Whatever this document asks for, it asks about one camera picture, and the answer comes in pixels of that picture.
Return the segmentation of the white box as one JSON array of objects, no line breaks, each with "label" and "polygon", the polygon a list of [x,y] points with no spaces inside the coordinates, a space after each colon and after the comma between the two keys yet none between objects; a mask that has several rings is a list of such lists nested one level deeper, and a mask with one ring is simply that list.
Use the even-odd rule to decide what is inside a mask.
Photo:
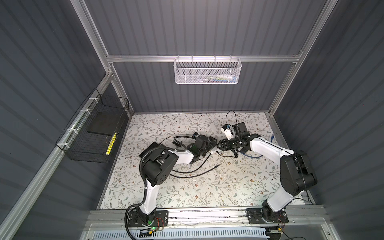
[{"label": "white box", "polygon": [[217,147],[214,147],[213,149],[210,150],[211,154],[214,154],[218,151],[219,149]]}]

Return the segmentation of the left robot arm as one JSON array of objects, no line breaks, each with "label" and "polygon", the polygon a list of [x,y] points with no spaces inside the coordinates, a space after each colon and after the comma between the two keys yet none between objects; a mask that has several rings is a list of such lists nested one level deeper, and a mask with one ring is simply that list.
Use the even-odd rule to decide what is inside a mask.
[{"label": "left robot arm", "polygon": [[175,165],[189,165],[209,157],[210,151],[217,146],[217,139],[194,133],[191,136],[175,136],[173,143],[180,150],[153,143],[141,155],[139,173],[144,182],[143,200],[126,210],[125,225],[128,226],[129,214],[145,226],[151,226],[156,217],[156,199],[160,185],[169,177]]}]

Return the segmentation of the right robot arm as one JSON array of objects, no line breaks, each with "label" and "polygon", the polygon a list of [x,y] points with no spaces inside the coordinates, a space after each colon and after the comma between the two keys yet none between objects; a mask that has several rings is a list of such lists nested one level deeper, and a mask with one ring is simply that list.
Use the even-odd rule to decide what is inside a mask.
[{"label": "right robot arm", "polygon": [[281,186],[263,202],[261,217],[266,223],[282,222],[285,207],[303,191],[315,186],[318,178],[304,151],[293,151],[276,145],[258,134],[250,134],[245,123],[225,124],[221,131],[226,138],[218,142],[221,151],[253,151],[280,166]]}]

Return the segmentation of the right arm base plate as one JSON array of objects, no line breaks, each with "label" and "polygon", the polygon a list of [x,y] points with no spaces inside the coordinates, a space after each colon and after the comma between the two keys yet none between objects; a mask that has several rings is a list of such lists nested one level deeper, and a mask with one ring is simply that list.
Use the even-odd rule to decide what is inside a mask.
[{"label": "right arm base plate", "polygon": [[250,224],[287,224],[289,222],[285,210],[273,212],[267,207],[247,208],[246,217]]}]

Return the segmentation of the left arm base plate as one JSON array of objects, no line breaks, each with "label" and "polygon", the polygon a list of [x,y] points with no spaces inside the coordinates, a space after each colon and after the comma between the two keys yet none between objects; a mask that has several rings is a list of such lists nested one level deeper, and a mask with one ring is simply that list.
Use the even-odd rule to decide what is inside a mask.
[{"label": "left arm base plate", "polygon": [[140,209],[134,209],[128,213],[127,226],[139,227],[166,227],[168,225],[169,211],[154,210],[146,215]]}]

